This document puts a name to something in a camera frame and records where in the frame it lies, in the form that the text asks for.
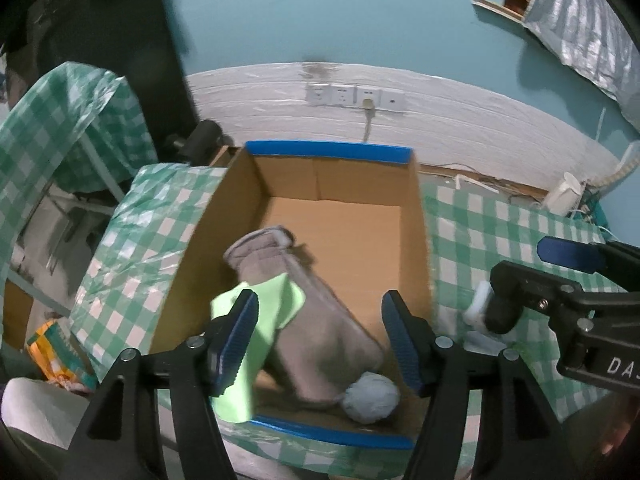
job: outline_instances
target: light blue ball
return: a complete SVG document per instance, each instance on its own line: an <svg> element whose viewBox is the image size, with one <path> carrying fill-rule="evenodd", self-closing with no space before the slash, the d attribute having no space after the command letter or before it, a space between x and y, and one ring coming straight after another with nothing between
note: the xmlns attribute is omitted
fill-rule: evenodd
<svg viewBox="0 0 640 480"><path fill-rule="evenodd" d="M356 422L373 424L387 418L398 405L400 392L384 375L364 372L347 388L340 405Z"/></svg>

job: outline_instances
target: white plastic object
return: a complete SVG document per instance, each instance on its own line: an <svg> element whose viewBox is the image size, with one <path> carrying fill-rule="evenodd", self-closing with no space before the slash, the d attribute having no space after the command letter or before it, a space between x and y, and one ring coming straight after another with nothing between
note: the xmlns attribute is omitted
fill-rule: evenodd
<svg viewBox="0 0 640 480"><path fill-rule="evenodd" d="M582 196L582 186L568 171L564 178L545 196L542 207L558 216L567 216L575 209Z"/></svg>
<svg viewBox="0 0 640 480"><path fill-rule="evenodd" d="M332 85L331 104L334 106L353 106L356 87L353 85Z"/></svg>
<svg viewBox="0 0 640 480"><path fill-rule="evenodd" d="M124 199L124 192L120 186L118 186L118 183L109 172L109 168L107 168L107 165L102 161L100 155L98 155L94 145L89 140L89 136L86 133L82 134L79 137L78 142L80 143L80 146L82 146L82 149L91 162L91 165L94 167L94 170L98 175L100 175L104 185L109 191L111 191L111 194L118 202L122 202Z"/></svg>
<svg viewBox="0 0 640 480"><path fill-rule="evenodd" d="M347 388L340 405L349 418L373 424L391 415L399 401L400 392L391 379L364 372Z"/></svg>
<svg viewBox="0 0 640 480"><path fill-rule="evenodd" d="M88 404L53 384L16 378L6 385L0 416L8 428L67 449Z"/></svg>
<svg viewBox="0 0 640 480"><path fill-rule="evenodd" d="M331 104L331 85L325 83L313 83L306 86L306 102L311 105Z"/></svg>
<svg viewBox="0 0 640 480"><path fill-rule="evenodd" d="M11 267L12 269L19 269L24 261L24 249L20 245L15 244L14 250L11 254Z"/></svg>
<svg viewBox="0 0 640 480"><path fill-rule="evenodd" d="M371 99L373 101L373 107L378 108L380 106L380 88L357 86L355 105L358 108L365 108L364 99Z"/></svg>
<svg viewBox="0 0 640 480"><path fill-rule="evenodd" d="M380 106L378 108L392 112L404 112L406 110L404 92L383 88L380 91Z"/></svg>
<svg viewBox="0 0 640 480"><path fill-rule="evenodd" d="M493 193L500 193L500 191L498 191L497 189L494 189L493 187L488 186L487 184L483 184L482 182L478 182L477 180L472 179L469 176L463 175L461 173L456 175L456 189L460 190L460 181L464 180L465 182L468 182L470 184L476 184L476 186L480 186L488 191L491 191Z"/></svg>
<svg viewBox="0 0 640 480"><path fill-rule="evenodd" d="M484 313L493 294L494 290L491 288L491 283L478 283L471 305L462 314L462 320L480 332L487 332L484 326Z"/></svg>
<svg viewBox="0 0 640 480"><path fill-rule="evenodd" d="M497 356L507 348L507 345L493 337L487 336L481 332L476 332L476 330L471 330L465 334L463 348L469 352L475 352L477 354Z"/></svg>

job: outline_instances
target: cardboard box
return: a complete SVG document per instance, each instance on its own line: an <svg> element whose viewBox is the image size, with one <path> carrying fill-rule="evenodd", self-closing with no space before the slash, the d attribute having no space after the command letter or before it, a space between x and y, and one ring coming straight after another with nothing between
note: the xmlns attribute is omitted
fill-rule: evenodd
<svg viewBox="0 0 640 480"><path fill-rule="evenodd" d="M340 408L292 409L262 372L255 383L255 420L285 432L295 428L297 434L316 440L349 444L373 438L367 447L410 449L426 404L402 384L381 316L382 295L390 289L400 291L414 315L428 319L430 314L417 164L407 148L248 142L196 226L162 308L151 351L173 349L202 332L209 320L209 302L238 283L222 259L224 251L243 235L277 224L294 234L316 275L386 349L380 373L400 387L402 400L389 420L363 428ZM330 431L318 433L317 428ZM357 438L350 439L350 434ZM382 439L376 441L377 435Z"/></svg>
<svg viewBox="0 0 640 480"><path fill-rule="evenodd" d="M13 348L24 348L27 337L27 325L31 315L33 298L15 283L6 280L4 283L4 311L2 325L4 342Z"/></svg>

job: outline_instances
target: green checkered tablecloth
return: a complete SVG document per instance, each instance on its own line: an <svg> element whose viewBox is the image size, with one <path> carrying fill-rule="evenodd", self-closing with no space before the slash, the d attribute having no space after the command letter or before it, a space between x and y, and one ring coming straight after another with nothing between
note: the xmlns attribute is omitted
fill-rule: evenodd
<svg viewBox="0 0 640 480"><path fill-rule="evenodd" d="M478 283L488 280L491 268L502 260L575 280L584 290L619 290L599 274L552 266L536 254L538 241L546 235L577 242L603 242L599 229L592 224L434 184L423 184L422 196L431 235L431 323L436 333L463 341L464 334L472 329L462 321L462 313L471 304ZM606 394L605 390L567 379L556 371L560 354L548 317L525 309L512 331L496 337L518 349L559 420ZM481 398L480 391L471 392L469 397L461 467L473 463Z"/></svg>
<svg viewBox="0 0 640 480"><path fill-rule="evenodd" d="M72 330L100 378L124 348L148 352L162 301L220 174L219 169L159 164L143 168L134 179L95 253L71 315ZM462 340L467 328L461 312L469 306L474 287L505 258L570 277L585 290L614 290L601 276L548 266L536 256L535 246L546 234L602 241L593 226L448 187L424 185L422 194L431 235L432 324L437 333ZM556 373L558 348L542 316L526 312L504 339L516 345L532 367L559 418L602 395ZM170 405L166 392L159 399ZM473 460L479 409L479 392L472 392L461 470ZM407 450L359 449L307 440L251 422L219 421L219 425L226 440L259 456L352 478L399 476L410 456Z"/></svg>
<svg viewBox="0 0 640 480"><path fill-rule="evenodd" d="M76 144L83 134L118 182L157 161L124 78L72 62L41 77L0 124L0 283L18 234L50 179L68 192L106 188ZM0 335L1 307L0 292Z"/></svg>

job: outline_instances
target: white cable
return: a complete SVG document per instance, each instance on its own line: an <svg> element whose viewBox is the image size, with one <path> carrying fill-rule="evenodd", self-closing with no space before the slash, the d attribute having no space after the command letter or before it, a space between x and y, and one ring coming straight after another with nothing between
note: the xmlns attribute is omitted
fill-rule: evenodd
<svg viewBox="0 0 640 480"><path fill-rule="evenodd" d="M371 135L371 120L376 115L376 105L373 104L372 99L364 99L362 106L364 107L364 116L367 119L364 126L364 137L362 137L362 142L369 142L369 136Z"/></svg>
<svg viewBox="0 0 640 480"><path fill-rule="evenodd" d="M435 166L436 168L446 168L447 166L463 166L468 170L473 171L474 173L480 174L480 171L476 170L476 168L468 164L462 164L462 162L448 162L447 164L429 164L429 166Z"/></svg>
<svg viewBox="0 0 640 480"><path fill-rule="evenodd" d="M586 205L582 205L578 209L569 209L569 213L571 213L571 216L569 216L569 220L572 220L574 218L574 214L576 213L587 216L587 214L589 213L589 208Z"/></svg>
<svg viewBox="0 0 640 480"><path fill-rule="evenodd" d="M619 241L620 241L620 238L618 238L615 234L613 234L611 231L609 231L606 227L602 227L601 225L599 225L599 226L598 226L598 229L601 229L601 230L606 231L607 233L609 233L609 234L611 235L611 237L612 237L615 241L617 241L617 242L619 242Z"/></svg>
<svg viewBox="0 0 640 480"><path fill-rule="evenodd" d="M461 186L460 186L460 181L464 180L465 182L468 182L470 184L476 184L476 186L480 186L483 187L489 191L491 191L492 193L497 193L500 194L500 191L498 191L497 189L494 189L493 187L488 186L487 184L483 184L482 182L478 182L477 180L474 180L466 175L463 174L457 174L456 175L456 189L460 190Z"/></svg>

